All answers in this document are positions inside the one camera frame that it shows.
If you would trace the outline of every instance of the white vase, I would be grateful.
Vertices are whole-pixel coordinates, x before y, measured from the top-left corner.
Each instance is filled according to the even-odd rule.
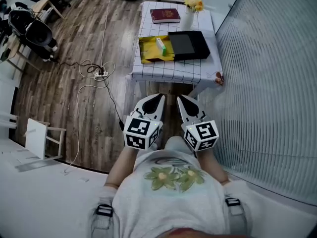
[[[194,16],[195,16],[195,13],[191,9],[186,7],[185,14],[180,19],[180,29],[182,31],[192,30]]]

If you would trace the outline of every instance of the floor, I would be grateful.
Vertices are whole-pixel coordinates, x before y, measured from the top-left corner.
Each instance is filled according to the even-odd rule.
[[[125,75],[131,71],[133,47],[137,44],[141,20],[139,5],[142,1],[144,0],[111,1],[107,19],[103,61],[116,63],[116,70],[109,78],[109,88],[123,121],[141,99],[138,84],[127,81]],[[108,0],[72,0],[71,4],[70,8],[62,12],[66,20],[56,17],[55,22],[49,23],[59,44],[57,56],[61,62],[69,64],[84,59],[91,59],[99,64]],[[82,78],[76,64],[60,66],[53,62],[45,63],[34,53],[31,53],[30,59],[37,67],[42,68],[42,71],[37,73],[32,67],[26,67],[14,107],[14,114],[19,116],[19,121],[12,139],[25,144],[23,134],[28,118],[66,128],[62,160],[70,163],[78,149],[77,92],[81,86],[103,86],[103,83]],[[82,69],[82,73],[87,75],[85,69]],[[151,82],[147,89],[148,95],[167,94],[163,121],[165,128],[159,139],[159,146],[164,146],[169,137],[182,134],[176,97],[179,94],[188,94],[192,86]],[[92,87],[82,89],[78,102],[80,151],[74,164],[109,172],[124,146],[114,104],[106,89]],[[48,155],[57,154],[55,145],[47,143]]]

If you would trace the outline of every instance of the desk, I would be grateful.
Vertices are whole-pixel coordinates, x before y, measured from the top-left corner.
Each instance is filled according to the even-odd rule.
[[[185,5],[167,2],[149,2],[142,4],[142,19],[139,37],[168,35],[168,32],[181,31],[180,23],[153,24],[150,10],[158,8],[176,8],[180,17],[185,14]],[[201,31],[210,50],[207,59],[162,61],[141,63],[139,44],[137,46],[132,72],[127,79],[138,81],[142,98],[146,97],[146,81],[173,82],[195,85],[189,96],[196,97],[207,87],[216,88],[216,73],[222,74],[222,66],[214,35],[210,12],[203,10],[195,14],[191,31]]]
[[[35,12],[41,12],[44,7],[49,4],[52,9],[62,18],[65,19],[60,12],[55,8],[55,6],[51,3],[50,0],[40,0],[37,3],[35,3],[31,8],[35,11]],[[10,65],[12,65],[14,68],[16,68],[17,70],[21,71],[23,73],[23,70],[20,69],[17,65],[15,65],[13,62],[10,61],[11,58],[15,57],[15,55],[19,55],[22,59],[24,59],[28,64],[30,64],[33,68],[35,68],[36,70],[40,71],[40,69],[38,69],[27,57],[25,57],[20,51],[20,47],[21,47],[21,43],[18,39],[18,37],[14,34],[12,34],[9,37],[9,40],[6,44],[6,47],[4,49],[4,51],[6,49],[11,49],[11,52],[8,56],[8,58],[5,60],[7,61]]]

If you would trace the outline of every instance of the person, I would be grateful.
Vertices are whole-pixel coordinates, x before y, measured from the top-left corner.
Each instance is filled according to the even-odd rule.
[[[163,150],[153,145],[150,151],[123,148],[89,215],[89,237],[250,235],[256,201],[245,181],[229,180],[211,148],[196,152],[196,158],[179,136],[171,137]],[[243,206],[245,226],[230,223],[234,214],[226,199],[235,198],[238,210]]]
[[[12,28],[8,22],[9,13],[13,10],[20,10],[20,9],[29,10],[28,6],[22,2],[15,2],[10,7],[7,7],[6,0],[0,1],[0,12],[3,13],[3,18],[1,21],[1,29],[5,32],[5,34],[8,37],[12,34]],[[56,52],[58,49],[57,41],[54,38],[52,38],[51,41],[48,43],[48,48],[51,50],[50,52],[45,47],[36,45],[30,42],[29,40],[27,40],[25,37],[25,34],[17,34],[17,37],[19,38],[22,44],[28,46],[31,50],[33,50],[39,57],[43,59],[43,61],[52,60],[53,59],[52,52]]]

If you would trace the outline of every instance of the cable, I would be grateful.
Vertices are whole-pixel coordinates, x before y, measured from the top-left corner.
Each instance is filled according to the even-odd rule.
[[[114,103],[115,111],[116,111],[116,113],[117,113],[117,115],[118,115],[118,118],[119,118],[120,128],[121,128],[122,131],[123,131],[123,129],[124,129],[124,124],[123,124],[123,122],[122,122],[122,120],[121,120],[121,118],[120,118],[120,116],[119,116],[119,113],[118,113],[118,110],[117,110],[117,107],[116,107],[116,103],[115,103],[114,99],[112,98],[112,96],[111,96],[111,94],[110,94],[110,90],[109,90],[109,88],[108,88],[108,84],[109,84],[109,83],[106,84],[106,80],[107,80],[107,79],[114,73],[114,71],[115,71],[115,63],[112,62],[112,61],[107,61],[107,62],[103,63],[104,38],[105,38],[105,31],[106,31],[106,24],[107,24],[107,19],[108,19],[110,1],[111,1],[111,0],[109,0],[108,6],[107,6],[107,12],[106,12],[106,21],[105,21],[105,28],[104,28],[104,32],[103,32],[102,49],[101,49],[101,55],[100,55],[100,65],[97,65],[97,64],[92,63],[92,61],[91,61],[90,59],[85,59],[85,60],[83,60],[81,63],[78,63],[78,62],[75,62],[75,63],[73,63],[73,64],[68,64],[68,63],[66,63],[66,62],[59,63],[59,69],[58,69],[58,70],[60,70],[60,67],[62,66],[62,64],[67,64],[67,65],[70,65],[70,66],[73,66],[73,65],[75,65],[75,64],[78,64],[79,74],[80,74],[83,78],[93,78],[96,82],[101,82],[101,81],[103,81],[103,82],[105,83],[105,86],[84,85],[84,86],[82,86],[82,87],[78,90],[77,97],[76,97],[76,104],[77,104],[77,147],[78,147],[78,149],[77,149],[77,153],[76,153],[76,156],[75,156],[74,160],[73,160],[73,161],[69,164],[69,166],[64,170],[64,172],[63,172],[64,175],[69,174],[69,172],[67,172],[67,170],[74,164],[74,162],[76,161],[76,159],[77,159],[77,157],[78,157],[78,155],[79,155],[80,146],[79,146],[79,104],[78,104],[78,96],[79,96],[80,91],[81,91],[83,88],[88,87],[88,86],[94,87],[94,88],[98,88],[98,89],[107,88],[107,90],[108,90],[108,92],[109,92],[109,96],[110,96],[111,100],[112,100],[113,103]],[[103,77],[103,73],[104,73],[104,71],[106,71],[105,65],[108,64],[108,63],[112,63],[112,64],[113,64],[113,71],[112,71],[111,73],[109,73],[107,76]],[[93,74],[94,74],[93,77],[84,76],[84,75],[81,73],[80,68],[81,68],[82,66],[88,66],[88,65],[90,65],[90,66],[88,67],[87,72],[88,72],[88,73],[93,73]],[[96,79],[96,72],[99,72],[99,71],[102,72],[102,74],[101,74],[101,76],[102,76],[102,78],[103,78],[102,80],[97,80],[97,79]]]

